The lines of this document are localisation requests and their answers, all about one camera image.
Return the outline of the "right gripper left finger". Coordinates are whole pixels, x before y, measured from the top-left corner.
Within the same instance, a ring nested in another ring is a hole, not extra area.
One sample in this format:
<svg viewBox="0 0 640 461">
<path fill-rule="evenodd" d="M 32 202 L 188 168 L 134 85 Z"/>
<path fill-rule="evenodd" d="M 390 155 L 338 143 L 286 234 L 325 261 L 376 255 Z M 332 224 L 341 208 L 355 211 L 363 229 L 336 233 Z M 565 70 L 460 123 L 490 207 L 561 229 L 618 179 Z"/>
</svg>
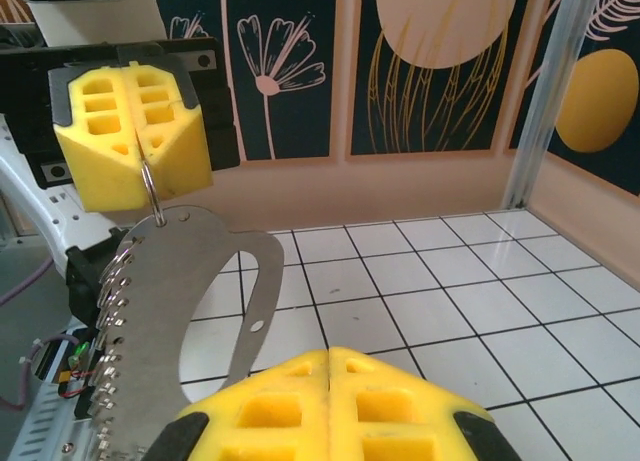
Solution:
<svg viewBox="0 0 640 461">
<path fill-rule="evenodd" d="M 312 350 L 184 408 L 167 461 L 322 461 L 328 439 L 329 352 Z"/>
</svg>

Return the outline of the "metal key holder plate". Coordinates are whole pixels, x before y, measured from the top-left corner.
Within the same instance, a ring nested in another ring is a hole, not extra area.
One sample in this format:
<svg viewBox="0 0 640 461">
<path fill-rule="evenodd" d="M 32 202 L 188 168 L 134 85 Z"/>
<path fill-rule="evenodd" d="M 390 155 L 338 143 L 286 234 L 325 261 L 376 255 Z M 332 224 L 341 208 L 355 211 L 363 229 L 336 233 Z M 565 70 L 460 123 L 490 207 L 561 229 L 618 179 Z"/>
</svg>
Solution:
<svg viewBox="0 0 640 461">
<path fill-rule="evenodd" d="M 237 253 L 258 265 L 225 383 L 250 372 L 271 325 L 284 269 L 280 242 L 265 232 L 232 233 L 198 206 L 151 215 L 123 238 L 101 277 L 90 461 L 140 461 L 161 430 L 188 406 L 179 360 L 193 314 Z"/>
</svg>

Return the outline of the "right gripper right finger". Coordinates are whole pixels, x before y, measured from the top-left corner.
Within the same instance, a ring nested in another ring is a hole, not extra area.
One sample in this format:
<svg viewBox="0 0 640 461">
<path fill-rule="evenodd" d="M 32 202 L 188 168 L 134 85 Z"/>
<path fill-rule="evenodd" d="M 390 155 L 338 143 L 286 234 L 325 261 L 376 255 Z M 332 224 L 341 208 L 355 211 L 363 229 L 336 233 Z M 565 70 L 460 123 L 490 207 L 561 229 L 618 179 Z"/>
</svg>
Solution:
<svg viewBox="0 0 640 461">
<path fill-rule="evenodd" d="M 331 461 L 521 461 L 482 406 L 374 357 L 329 350 Z"/>
</svg>

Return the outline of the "aluminium corner post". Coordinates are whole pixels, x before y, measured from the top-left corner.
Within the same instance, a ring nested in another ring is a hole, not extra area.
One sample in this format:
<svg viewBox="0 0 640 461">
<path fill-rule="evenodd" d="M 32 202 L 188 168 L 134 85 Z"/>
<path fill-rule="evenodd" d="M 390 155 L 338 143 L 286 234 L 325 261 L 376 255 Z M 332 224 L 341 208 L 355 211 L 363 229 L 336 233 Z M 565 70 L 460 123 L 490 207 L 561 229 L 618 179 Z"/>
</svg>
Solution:
<svg viewBox="0 0 640 461">
<path fill-rule="evenodd" d="M 533 192 L 588 22 L 590 0 L 562 0 L 501 207 L 523 208 Z"/>
</svg>

